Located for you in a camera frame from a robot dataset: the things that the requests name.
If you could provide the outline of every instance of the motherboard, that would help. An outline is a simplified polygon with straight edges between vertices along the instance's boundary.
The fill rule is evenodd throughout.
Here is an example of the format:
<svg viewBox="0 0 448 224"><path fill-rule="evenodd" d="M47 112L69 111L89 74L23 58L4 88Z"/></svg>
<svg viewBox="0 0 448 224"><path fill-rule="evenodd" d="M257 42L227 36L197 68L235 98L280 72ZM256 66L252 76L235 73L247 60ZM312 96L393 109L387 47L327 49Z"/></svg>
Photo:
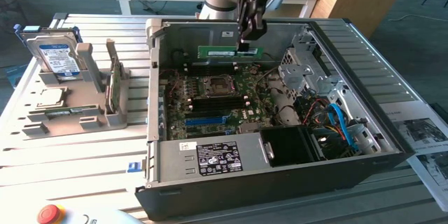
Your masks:
<svg viewBox="0 0 448 224"><path fill-rule="evenodd" d="M265 72L255 63L161 70L165 139L244 134L272 126Z"/></svg>

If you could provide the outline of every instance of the red emergency stop button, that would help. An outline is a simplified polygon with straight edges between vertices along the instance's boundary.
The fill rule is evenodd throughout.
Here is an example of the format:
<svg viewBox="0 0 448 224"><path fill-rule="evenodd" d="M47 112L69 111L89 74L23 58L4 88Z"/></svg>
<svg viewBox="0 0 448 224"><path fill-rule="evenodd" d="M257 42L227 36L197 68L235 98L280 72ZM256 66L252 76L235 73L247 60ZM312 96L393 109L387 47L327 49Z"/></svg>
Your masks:
<svg viewBox="0 0 448 224"><path fill-rule="evenodd" d="M47 205L39 212L37 222L39 224L53 224L63 214L57 206Z"/></svg>

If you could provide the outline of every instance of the metal grid table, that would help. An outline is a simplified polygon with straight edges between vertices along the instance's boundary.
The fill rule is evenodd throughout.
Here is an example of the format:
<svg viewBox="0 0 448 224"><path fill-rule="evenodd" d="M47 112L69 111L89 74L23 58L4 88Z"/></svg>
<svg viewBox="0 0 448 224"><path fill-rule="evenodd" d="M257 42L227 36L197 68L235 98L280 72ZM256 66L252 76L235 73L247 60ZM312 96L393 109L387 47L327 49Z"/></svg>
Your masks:
<svg viewBox="0 0 448 224"><path fill-rule="evenodd" d="M8 142L0 146L0 198L32 195L61 205L120 209L145 223L143 208L127 192L141 174L127 174L128 162L145 156L145 116L149 53L145 44L147 17L69 15L53 20L57 27L76 25L84 42L93 44L99 67L109 66L105 39L116 41L120 60L131 68L129 126L120 131L91 133L89 137ZM351 24L321 20L329 39L367 85L377 102L419 100ZM32 60L0 118L1 132L19 117L23 97L36 84L39 66ZM371 176L353 189L335 191L257 206L215 212L165 223L448 223L423 182L407 163Z"/></svg>

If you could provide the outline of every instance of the blue pcie slot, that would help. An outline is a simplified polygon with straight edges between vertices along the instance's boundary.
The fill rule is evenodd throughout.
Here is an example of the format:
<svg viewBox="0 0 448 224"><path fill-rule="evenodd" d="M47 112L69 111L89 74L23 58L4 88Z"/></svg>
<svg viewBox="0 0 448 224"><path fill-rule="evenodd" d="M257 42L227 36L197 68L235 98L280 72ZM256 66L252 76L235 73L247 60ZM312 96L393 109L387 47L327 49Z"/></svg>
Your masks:
<svg viewBox="0 0 448 224"><path fill-rule="evenodd" d="M211 118L185 119L185 126L225 124L225 122L227 122L227 116L215 116Z"/></svg>

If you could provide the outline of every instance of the floor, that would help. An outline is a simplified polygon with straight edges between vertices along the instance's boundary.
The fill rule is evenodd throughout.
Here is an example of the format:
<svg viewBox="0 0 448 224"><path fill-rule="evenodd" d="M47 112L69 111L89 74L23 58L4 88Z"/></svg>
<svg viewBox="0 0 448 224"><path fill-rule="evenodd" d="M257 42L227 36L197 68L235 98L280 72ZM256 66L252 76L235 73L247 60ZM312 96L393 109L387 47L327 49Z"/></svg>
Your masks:
<svg viewBox="0 0 448 224"><path fill-rule="evenodd" d="M119 3L103 0L17 0L23 7L29 24L47 26L53 13L120 14ZM371 41L393 67L411 83L412 87L429 102L437 102L448 109L448 22L419 17L409 17L392 22L407 14L448 18L448 8L443 8L447 0L397 0L376 29ZM145 2L163 15L193 15L197 3L189 2ZM133 14L153 14L144 10L139 1L131 3ZM0 113L9 100L13 89L5 79L3 69L11 65L28 63L31 54L9 27L24 24L23 16L16 12L0 13Z"/></svg>

